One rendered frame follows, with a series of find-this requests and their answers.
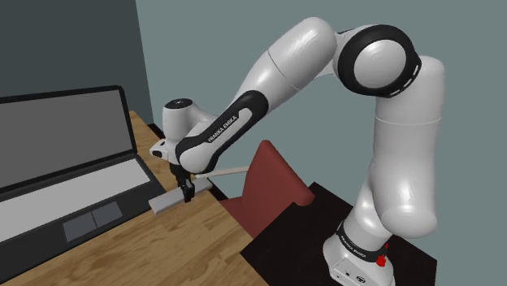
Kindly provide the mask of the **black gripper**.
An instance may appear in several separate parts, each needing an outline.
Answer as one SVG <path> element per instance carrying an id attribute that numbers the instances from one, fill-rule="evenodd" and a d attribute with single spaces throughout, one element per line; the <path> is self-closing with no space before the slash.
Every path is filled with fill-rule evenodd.
<path id="1" fill-rule="evenodd" d="M 184 202 L 190 202 L 194 198 L 194 183 L 188 180 L 188 172 L 178 164 L 169 163 L 170 172 L 174 175 L 177 184 L 181 186 Z"/>

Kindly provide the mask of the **grey rectangular block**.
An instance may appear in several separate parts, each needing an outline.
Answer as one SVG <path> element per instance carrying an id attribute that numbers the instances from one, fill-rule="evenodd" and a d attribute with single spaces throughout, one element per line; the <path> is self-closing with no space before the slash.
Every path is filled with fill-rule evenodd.
<path id="1" fill-rule="evenodd" d="M 213 184 L 207 178 L 198 178 L 193 180 L 192 183 L 194 186 L 195 194 L 198 194 L 204 190 L 209 190 L 213 187 Z M 159 195 L 157 197 L 148 200 L 148 203 L 151 210 L 156 215 L 158 215 L 161 212 L 168 210 L 171 207 L 183 201 L 184 201 L 184 191 L 181 189 L 181 187 L 177 187 L 169 192 L 166 192 L 162 195 Z"/>

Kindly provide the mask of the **pale wooden stick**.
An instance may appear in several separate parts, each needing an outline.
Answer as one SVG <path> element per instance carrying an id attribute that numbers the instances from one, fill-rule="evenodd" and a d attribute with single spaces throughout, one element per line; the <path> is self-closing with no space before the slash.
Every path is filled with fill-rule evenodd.
<path id="1" fill-rule="evenodd" d="M 225 175 L 247 172 L 248 170 L 249 170 L 249 166 L 231 167 L 231 168 L 227 168 L 227 169 L 213 170 L 208 173 L 196 174 L 195 178 L 201 179 L 201 178 L 208 178 L 208 177 L 212 177 L 212 176 L 225 176 Z"/>

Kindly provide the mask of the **red chair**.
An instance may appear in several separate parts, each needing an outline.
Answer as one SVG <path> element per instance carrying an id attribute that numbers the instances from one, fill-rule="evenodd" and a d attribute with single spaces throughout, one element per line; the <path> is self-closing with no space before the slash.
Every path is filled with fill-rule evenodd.
<path id="1" fill-rule="evenodd" d="M 242 195 L 220 203 L 254 238 L 292 203 L 308 206 L 313 200 L 307 185 L 271 142 L 264 140 L 249 165 Z"/>

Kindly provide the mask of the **black robot stand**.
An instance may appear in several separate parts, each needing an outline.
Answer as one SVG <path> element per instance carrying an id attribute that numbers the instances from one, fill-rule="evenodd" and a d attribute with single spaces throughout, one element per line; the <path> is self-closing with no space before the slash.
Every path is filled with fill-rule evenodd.
<path id="1" fill-rule="evenodd" d="M 352 206 L 317 183 L 308 206 L 293 203 L 241 255 L 269 286 L 342 286 L 329 274 L 323 242 Z M 437 260 L 399 236 L 388 241 L 396 286 L 436 286 Z"/>

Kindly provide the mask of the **black open laptop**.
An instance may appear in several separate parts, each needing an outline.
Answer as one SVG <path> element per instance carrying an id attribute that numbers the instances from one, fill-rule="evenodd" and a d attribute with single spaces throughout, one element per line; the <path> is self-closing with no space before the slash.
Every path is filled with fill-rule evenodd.
<path id="1" fill-rule="evenodd" d="M 145 213 L 163 191 L 120 86 L 0 97 L 0 283 Z"/>

